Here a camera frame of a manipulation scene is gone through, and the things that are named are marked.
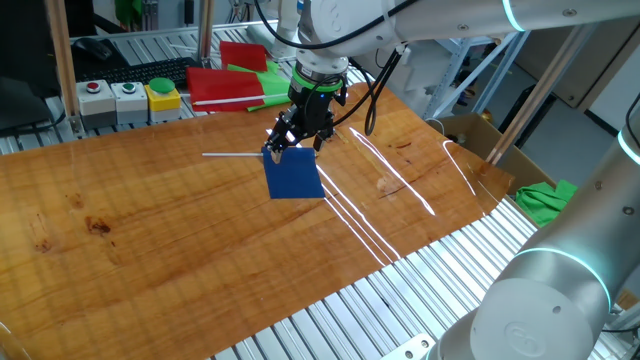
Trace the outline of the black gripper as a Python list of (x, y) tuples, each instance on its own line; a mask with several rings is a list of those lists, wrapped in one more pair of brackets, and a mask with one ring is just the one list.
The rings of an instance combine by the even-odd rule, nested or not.
[(336, 101), (344, 106), (346, 103), (346, 89), (336, 92), (323, 92), (309, 88), (288, 91), (292, 105), (281, 112), (271, 130), (264, 146), (271, 153), (275, 164), (279, 164), (284, 151), (297, 144), (295, 136), (315, 136), (313, 148), (320, 152), (328, 140), (334, 135), (334, 114), (331, 104)]

